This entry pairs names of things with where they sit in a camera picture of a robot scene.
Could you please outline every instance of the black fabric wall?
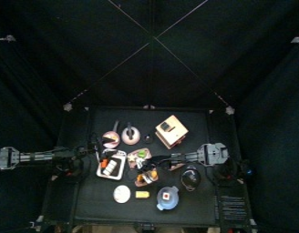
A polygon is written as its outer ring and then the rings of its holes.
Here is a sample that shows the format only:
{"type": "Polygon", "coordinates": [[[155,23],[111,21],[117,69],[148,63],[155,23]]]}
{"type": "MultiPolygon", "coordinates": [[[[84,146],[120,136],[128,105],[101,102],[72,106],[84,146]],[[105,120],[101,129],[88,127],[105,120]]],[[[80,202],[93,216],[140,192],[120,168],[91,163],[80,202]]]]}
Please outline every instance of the black fabric wall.
{"type": "MultiPolygon", "coordinates": [[[[70,101],[228,104],[256,168],[254,216],[268,229],[299,229],[299,0],[0,0],[6,35],[17,42],[0,41],[0,147],[53,147],[70,101]]],[[[37,217],[44,175],[33,173],[0,177],[0,229],[37,217]],[[10,191],[13,179],[41,188],[10,191]]]]}
{"type": "MultiPolygon", "coordinates": [[[[0,28],[0,35],[6,33],[0,28]]],[[[50,150],[58,137],[61,112],[60,101],[22,51],[16,44],[0,43],[0,148],[14,147],[20,152],[50,150]]],[[[0,173],[0,232],[26,228],[36,220],[46,182],[44,168],[18,167],[0,173]]]]}
{"type": "Polygon", "coordinates": [[[256,171],[251,208],[267,232],[299,232],[299,46],[238,109],[239,142],[256,171]]]}

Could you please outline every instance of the box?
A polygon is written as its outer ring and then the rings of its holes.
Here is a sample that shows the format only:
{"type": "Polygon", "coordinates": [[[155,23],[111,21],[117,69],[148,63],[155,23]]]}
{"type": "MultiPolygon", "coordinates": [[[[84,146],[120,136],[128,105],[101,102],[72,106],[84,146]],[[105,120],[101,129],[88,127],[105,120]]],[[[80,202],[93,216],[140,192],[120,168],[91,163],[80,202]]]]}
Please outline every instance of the box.
{"type": "Polygon", "coordinates": [[[188,130],[175,115],[156,126],[156,136],[161,140],[167,149],[171,149],[175,145],[181,143],[187,133],[188,130]]]}

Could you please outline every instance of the black tablecloth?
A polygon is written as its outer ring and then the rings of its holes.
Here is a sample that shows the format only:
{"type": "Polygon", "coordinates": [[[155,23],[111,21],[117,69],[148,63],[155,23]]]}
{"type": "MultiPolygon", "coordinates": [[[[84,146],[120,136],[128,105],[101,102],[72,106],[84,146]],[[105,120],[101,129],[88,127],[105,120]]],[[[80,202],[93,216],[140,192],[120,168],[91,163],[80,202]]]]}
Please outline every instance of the black tablecloth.
{"type": "MultiPolygon", "coordinates": [[[[139,128],[141,136],[151,135],[152,144],[144,144],[143,139],[135,146],[128,146],[123,142],[116,149],[132,152],[147,147],[152,156],[169,155],[171,153],[195,152],[198,148],[208,143],[207,117],[202,111],[147,111],[124,109],[96,109],[91,110],[89,131],[99,136],[113,128],[115,121],[119,120],[119,135],[127,127],[127,123],[139,128]],[[155,135],[155,127],[171,115],[175,115],[188,129],[188,134],[183,143],[167,149],[155,135]]],[[[214,186],[206,178],[204,167],[196,165],[202,175],[202,182],[198,189],[188,192],[181,184],[180,175],[184,167],[173,171],[157,170],[159,179],[145,187],[136,187],[129,180],[129,166],[125,164],[124,174],[120,180],[97,177],[97,161],[91,156],[91,171],[83,181],[79,190],[75,220],[92,221],[96,223],[107,222],[149,222],[153,224],[169,225],[212,225],[214,215],[214,186]],[[119,204],[113,199],[113,192],[117,186],[125,185],[131,190],[131,198],[127,203],[119,204]],[[160,211],[156,208],[156,193],[163,187],[179,188],[179,204],[175,209],[160,211]],[[148,199],[136,199],[135,191],[148,191],[148,199]]]]}

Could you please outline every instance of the yellow sponge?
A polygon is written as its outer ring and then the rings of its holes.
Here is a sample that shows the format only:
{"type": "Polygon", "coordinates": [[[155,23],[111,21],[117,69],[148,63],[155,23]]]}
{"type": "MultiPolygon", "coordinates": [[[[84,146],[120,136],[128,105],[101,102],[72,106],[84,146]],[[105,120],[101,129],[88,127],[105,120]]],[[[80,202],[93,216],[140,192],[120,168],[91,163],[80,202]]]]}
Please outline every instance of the yellow sponge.
{"type": "Polygon", "coordinates": [[[135,197],[136,198],[149,198],[149,192],[147,192],[147,191],[136,191],[135,192],[135,197]]]}

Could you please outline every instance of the plate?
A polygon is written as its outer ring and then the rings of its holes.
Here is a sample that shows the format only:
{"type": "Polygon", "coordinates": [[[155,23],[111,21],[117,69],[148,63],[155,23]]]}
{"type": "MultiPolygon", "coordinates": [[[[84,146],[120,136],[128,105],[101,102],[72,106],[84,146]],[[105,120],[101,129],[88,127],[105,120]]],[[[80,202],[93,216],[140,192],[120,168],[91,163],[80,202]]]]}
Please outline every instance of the plate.
{"type": "Polygon", "coordinates": [[[115,190],[115,200],[117,203],[125,203],[129,200],[129,188],[127,186],[119,186],[115,190]]]}

